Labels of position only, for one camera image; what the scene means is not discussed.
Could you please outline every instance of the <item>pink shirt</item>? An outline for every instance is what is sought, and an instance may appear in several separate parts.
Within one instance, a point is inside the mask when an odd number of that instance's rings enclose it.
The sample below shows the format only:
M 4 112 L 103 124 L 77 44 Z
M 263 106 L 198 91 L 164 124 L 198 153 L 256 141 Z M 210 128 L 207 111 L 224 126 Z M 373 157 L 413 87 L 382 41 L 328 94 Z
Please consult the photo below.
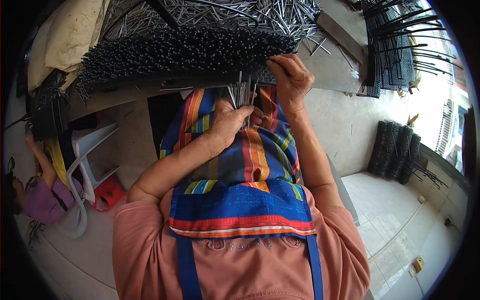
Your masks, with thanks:
M 307 195 L 317 230 L 324 299 L 361 300 L 370 284 L 368 259 L 350 212 L 323 213 Z M 182 299 L 175 238 L 168 233 L 172 191 L 155 205 L 120 207 L 113 224 L 113 272 L 120 299 Z M 297 238 L 193 243 L 204 299 L 313 300 L 306 243 Z

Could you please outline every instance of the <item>black brush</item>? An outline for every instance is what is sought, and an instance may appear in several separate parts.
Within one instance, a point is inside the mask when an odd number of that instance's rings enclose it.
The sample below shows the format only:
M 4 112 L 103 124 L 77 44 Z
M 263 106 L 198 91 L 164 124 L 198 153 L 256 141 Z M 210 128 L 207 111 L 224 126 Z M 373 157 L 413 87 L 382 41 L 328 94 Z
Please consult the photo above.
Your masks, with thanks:
M 247 27 L 180 27 L 102 41 L 85 54 L 78 84 L 93 91 L 146 81 L 211 78 L 274 84 L 268 57 L 292 53 L 290 36 Z

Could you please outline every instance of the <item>purple shirt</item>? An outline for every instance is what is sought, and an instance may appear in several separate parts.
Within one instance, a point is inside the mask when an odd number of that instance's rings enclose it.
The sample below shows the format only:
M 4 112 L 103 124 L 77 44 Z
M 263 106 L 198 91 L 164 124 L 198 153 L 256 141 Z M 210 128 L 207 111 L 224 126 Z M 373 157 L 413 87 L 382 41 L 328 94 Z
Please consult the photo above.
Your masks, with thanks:
M 73 179 L 73 183 L 81 195 L 81 184 L 76 179 Z M 67 208 L 72 207 L 75 203 L 72 193 L 58 176 L 53 181 L 52 190 L 63 200 Z M 34 187 L 27 190 L 23 213 L 37 222 L 51 224 L 59 221 L 66 211 L 53 196 L 42 176 Z

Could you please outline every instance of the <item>white plastic chair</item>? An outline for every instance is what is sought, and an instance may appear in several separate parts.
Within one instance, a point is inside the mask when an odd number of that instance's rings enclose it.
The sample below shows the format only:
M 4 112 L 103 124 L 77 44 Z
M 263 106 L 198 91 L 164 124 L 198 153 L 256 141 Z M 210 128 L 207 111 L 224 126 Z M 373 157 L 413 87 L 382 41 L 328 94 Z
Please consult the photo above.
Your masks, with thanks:
M 80 195 L 75 188 L 75 185 L 72 180 L 73 171 L 78 167 L 80 162 L 83 163 L 85 171 L 92 182 L 92 186 L 95 189 L 113 173 L 115 173 L 119 167 L 116 167 L 110 170 L 107 174 L 102 176 L 100 180 L 96 180 L 90 169 L 88 163 L 87 154 L 89 154 L 95 147 L 97 147 L 101 142 L 106 138 L 111 136 L 119 128 L 117 123 L 113 123 L 107 127 L 98 129 L 86 136 L 83 136 L 77 140 L 79 146 L 79 155 L 72 163 L 70 168 L 67 170 L 67 183 L 71 187 L 73 197 L 75 198 L 76 205 L 72 206 L 68 211 L 67 215 L 63 218 L 62 221 L 56 223 L 58 230 L 65 234 L 66 236 L 76 239 L 81 236 L 87 227 L 87 213 L 84 206 L 84 200 L 80 198 Z

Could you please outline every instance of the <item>hand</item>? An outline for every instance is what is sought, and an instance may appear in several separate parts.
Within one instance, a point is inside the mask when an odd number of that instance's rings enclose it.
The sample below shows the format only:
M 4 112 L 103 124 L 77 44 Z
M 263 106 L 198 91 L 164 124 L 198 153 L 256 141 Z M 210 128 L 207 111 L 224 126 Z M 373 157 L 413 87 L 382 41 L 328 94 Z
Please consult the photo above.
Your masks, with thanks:
M 276 78 L 276 95 L 283 111 L 295 112 L 304 108 L 303 98 L 315 77 L 296 54 L 271 56 L 267 66 Z
M 206 134 L 214 139 L 218 146 L 218 153 L 228 148 L 235 139 L 235 135 L 243 124 L 243 120 L 250 116 L 250 125 L 262 123 L 264 113 L 253 105 L 245 105 L 239 109 L 233 109 L 230 101 L 221 98 L 215 102 L 213 122 Z
M 35 144 L 35 140 L 33 139 L 33 134 L 31 131 L 25 133 L 25 141 L 27 142 L 27 145 Z

